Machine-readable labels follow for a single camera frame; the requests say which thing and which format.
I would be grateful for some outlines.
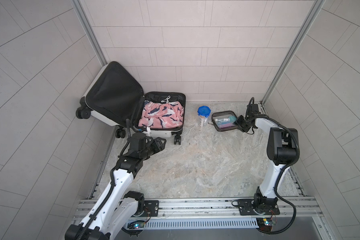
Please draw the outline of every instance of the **container with blue lid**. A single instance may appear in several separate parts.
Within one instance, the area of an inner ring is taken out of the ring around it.
[[[200,126],[205,126],[208,123],[208,117],[211,114],[211,109],[207,106],[201,106],[197,110],[197,115],[200,117]]]

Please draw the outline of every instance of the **open suitcase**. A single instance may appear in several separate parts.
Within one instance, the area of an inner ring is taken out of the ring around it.
[[[116,126],[116,137],[125,137],[127,127],[126,119],[130,119],[132,125],[139,131],[151,137],[175,136],[174,143],[181,144],[182,126],[176,128],[149,128],[139,127],[144,101],[161,103],[168,99],[169,102],[179,101],[184,108],[185,95],[182,93],[149,92],[144,94],[141,85],[123,68],[118,62],[110,62],[103,66],[96,78],[89,86],[84,96],[80,99],[81,107],[76,110],[76,117],[88,119],[90,116],[105,122],[110,126]]]

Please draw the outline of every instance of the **beige wall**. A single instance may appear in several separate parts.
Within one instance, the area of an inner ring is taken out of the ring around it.
[[[100,67],[69,0],[0,0],[0,239],[58,239],[88,197],[112,128],[75,110]]]
[[[360,0],[327,0],[265,105],[299,132],[302,186],[360,240]]]
[[[312,3],[82,0],[107,61],[188,101],[261,100]]]

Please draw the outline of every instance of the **black mounting plate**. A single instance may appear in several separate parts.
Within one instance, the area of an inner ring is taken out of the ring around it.
[[[144,209],[147,208],[140,216],[132,216],[132,217],[157,217],[158,214],[158,200],[145,200],[144,201]]]
[[[241,216],[260,215],[257,212],[255,212],[255,210],[253,209],[253,206],[252,206],[253,199],[239,199],[236,202],[237,202],[237,206],[239,208],[239,212],[240,212]],[[271,215],[272,214],[271,210],[268,210],[268,211],[269,211],[269,214],[265,213],[264,215]],[[279,215],[280,214],[279,208],[277,206],[273,207],[272,211],[273,211],[274,215]]]

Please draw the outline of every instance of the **blue lid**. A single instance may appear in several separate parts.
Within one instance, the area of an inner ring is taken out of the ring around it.
[[[197,114],[204,117],[208,117],[211,114],[211,109],[207,106],[201,106],[197,110]]]

